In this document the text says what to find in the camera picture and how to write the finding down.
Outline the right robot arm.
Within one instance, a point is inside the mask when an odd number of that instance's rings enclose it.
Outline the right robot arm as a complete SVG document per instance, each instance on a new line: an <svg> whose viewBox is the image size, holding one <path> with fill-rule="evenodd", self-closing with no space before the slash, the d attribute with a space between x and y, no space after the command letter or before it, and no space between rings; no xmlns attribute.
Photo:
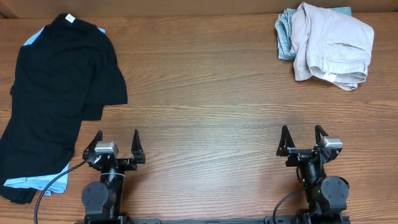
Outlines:
<svg viewBox="0 0 398 224"><path fill-rule="evenodd" d="M294 167L303 187L285 196L275 206L272 222L277 223L277 211L288 199L305 194L307 208L297 210L292 223L349 223L343 216L347 209L349 182L338 176L328 176L324 165L335 160L343 150L340 138L329 136L318 124L315 126L315 145L311 149L297 149L286 125L282 127L276 155L286 157L285 165Z"/></svg>

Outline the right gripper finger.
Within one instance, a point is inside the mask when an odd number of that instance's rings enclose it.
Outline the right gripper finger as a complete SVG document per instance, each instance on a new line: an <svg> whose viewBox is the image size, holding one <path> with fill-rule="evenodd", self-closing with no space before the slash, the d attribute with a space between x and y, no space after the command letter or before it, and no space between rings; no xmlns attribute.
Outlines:
<svg viewBox="0 0 398 224"><path fill-rule="evenodd" d="M290 135L289 129L286 125L283 125L279 146L277 148L277 156L289 156L291 151L295 150L295 144Z"/></svg>
<svg viewBox="0 0 398 224"><path fill-rule="evenodd" d="M324 136L328 136L328 134L325 132L325 130L319 124L317 124L315 126L316 144L319 144L321 141L321 138Z"/></svg>

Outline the black t-shirt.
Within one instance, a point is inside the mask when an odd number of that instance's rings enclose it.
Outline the black t-shirt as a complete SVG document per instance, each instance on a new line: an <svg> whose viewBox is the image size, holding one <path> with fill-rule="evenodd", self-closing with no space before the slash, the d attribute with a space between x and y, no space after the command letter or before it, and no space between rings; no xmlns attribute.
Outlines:
<svg viewBox="0 0 398 224"><path fill-rule="evenodd" d="M58 15L20 48L12 114L1 137L1 177L59 173L75 153L83 121L127 103L114 47L99 28Z"/></svg>

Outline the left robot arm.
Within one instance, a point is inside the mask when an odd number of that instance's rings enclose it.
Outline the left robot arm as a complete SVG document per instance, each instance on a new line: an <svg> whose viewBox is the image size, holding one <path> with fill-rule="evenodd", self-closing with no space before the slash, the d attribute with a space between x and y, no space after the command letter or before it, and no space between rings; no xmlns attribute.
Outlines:
<svg viewBox="0 0 398 224"><path fill-rule="evenodd" d="M85 206L85 223L132 223L127 213L121 211L125 172L137 170L146 157L138 130L134 131L131 146L132 157L119 159L114 141L103 141L99 130L83 152L86 163L101 172L98 182L89 183L82 191Z"/></svg>

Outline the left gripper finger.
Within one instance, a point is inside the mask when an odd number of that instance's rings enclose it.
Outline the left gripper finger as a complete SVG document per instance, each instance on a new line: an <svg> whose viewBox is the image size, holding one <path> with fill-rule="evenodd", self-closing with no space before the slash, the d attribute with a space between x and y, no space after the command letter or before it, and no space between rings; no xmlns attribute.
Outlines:
<svg viewBox="0 0 398 224"><path fill-rule="evenodd" d="M103 140L103 132L102 130L99 130L96 134L96 136L93 138L92 142L89 143L89 145L86 147L86 149L83 151L82 158L87 159L91 154L95 152L95 147L99 141Z"/></svg>
<svg viewBox="0 0 398 224"><path fill-rule="evenodd" d="M133 161L135 164L145 164L146 156L144 154L141 142L139 139L139 132L137 129L134 130L134 136L131 146L131 154L133 155Z"/></svg>

